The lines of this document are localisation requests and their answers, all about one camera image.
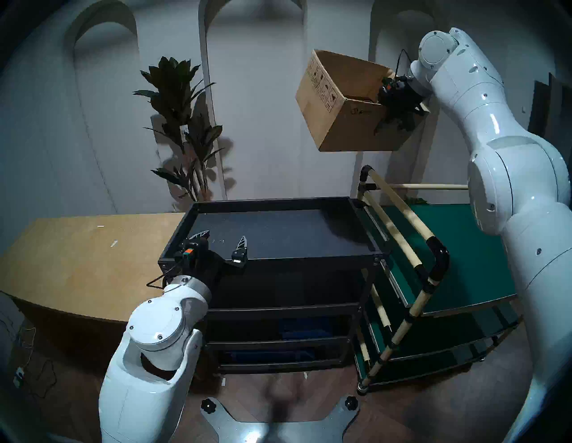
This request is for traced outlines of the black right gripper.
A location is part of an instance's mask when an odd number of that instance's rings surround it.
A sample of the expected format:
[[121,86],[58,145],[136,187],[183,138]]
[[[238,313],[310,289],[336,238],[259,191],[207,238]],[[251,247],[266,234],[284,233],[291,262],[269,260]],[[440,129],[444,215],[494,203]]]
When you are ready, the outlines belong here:
[[414,130],[415,119],[412,112],[422,112],[423,97],[411,86],[412,77],[398,76],[383,78],[379,88],[379,103],[390,108],[384,118],[384,124],[396,130]]

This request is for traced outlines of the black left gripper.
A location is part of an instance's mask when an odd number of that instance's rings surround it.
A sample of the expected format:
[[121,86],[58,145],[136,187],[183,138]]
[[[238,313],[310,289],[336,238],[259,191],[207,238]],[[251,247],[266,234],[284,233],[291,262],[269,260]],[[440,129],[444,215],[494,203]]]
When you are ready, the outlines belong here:
[[248,258],[246,236],[239,240],[230,259],[223,259],[209,248],[210,230],[190,235],[179,243],[175,253],[180,275],[194,277],[207,286],[216,286],[224,277],[244,274]]

